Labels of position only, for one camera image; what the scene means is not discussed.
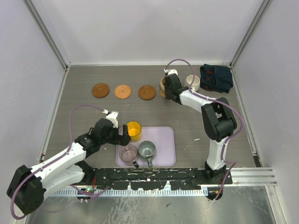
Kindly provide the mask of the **grey green ceramic mug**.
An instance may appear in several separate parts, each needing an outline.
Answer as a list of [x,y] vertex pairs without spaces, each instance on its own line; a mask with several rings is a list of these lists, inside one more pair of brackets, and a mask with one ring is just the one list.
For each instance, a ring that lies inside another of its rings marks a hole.
[[148,166],[153,167],[153,158],[157,154],[156,146],[153,142],[146,140],[143,141],[138,147],[139,157],[145,160]]

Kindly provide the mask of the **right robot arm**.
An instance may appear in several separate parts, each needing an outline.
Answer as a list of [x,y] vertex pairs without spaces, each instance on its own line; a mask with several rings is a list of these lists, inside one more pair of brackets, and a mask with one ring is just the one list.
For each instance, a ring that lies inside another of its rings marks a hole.
[[206,135],[210,139],[209,155],[205,162],[207,182],[217,183],[225,175],[225,156],[229,137],[234,134],[237,122],[226,98],[209,98],[183,87],[176,70],[166,70],[164,92],[168,100],[188,106],[202,114]]

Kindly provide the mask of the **wooden coaster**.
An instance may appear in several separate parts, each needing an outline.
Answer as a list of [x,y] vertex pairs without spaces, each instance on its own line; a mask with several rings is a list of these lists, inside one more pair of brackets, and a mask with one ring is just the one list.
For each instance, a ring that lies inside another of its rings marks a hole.
[[156,89],[151,85],[144,85],[140,87],[138,95],[143,100],[151,100],[156,95]]
[[96,98],[103,98],[109,94],[109,86],[105,83],[96,84],[92,89],[92,94]]

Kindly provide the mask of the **beige ceramic mug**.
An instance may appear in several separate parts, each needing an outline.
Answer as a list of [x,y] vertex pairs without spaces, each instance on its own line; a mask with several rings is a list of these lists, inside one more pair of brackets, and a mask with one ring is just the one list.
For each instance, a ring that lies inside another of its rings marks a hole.
[[162,92],[165,92],[165,86],[164,86],[164,83],[165,83],[165,78],[163,77],[160,81],[160,84],[159,84],[159,87],[160,87],[160,91]]

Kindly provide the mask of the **yellow glass mug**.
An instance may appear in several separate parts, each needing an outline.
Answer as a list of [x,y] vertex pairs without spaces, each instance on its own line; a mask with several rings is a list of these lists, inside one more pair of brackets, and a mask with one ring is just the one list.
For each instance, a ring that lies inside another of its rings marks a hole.
[[127,123],[127,128],[131,142],[138,142],[142,137],[142,126],[136,121],[130,121]]

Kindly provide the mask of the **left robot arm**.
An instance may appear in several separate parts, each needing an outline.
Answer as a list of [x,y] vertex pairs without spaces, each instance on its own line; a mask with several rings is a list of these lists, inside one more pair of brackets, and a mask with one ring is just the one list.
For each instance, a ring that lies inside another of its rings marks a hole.
[[119,128],[111,120],[100,119],[60,153],[30,168],[26,165],[18,167],[7,189],[7,196],[11,199],[11,215],[20,220],[14,207],[26,216],[60,188],[79,182],[90,184],[93,181],[93,168],[84,160],[105,144],[126,146],[130,140],[127,125],[123,125],[119,134]]

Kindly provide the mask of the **white ceramic mug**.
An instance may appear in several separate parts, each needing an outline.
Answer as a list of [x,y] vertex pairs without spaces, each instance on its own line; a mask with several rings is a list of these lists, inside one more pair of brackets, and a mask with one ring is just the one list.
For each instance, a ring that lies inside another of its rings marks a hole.
[[198,76],[193,77],[193,75],[189,75],[184,81],[184,87],[189,87],[191,85],[191,89],[197,92],[200,88],[200,78]]

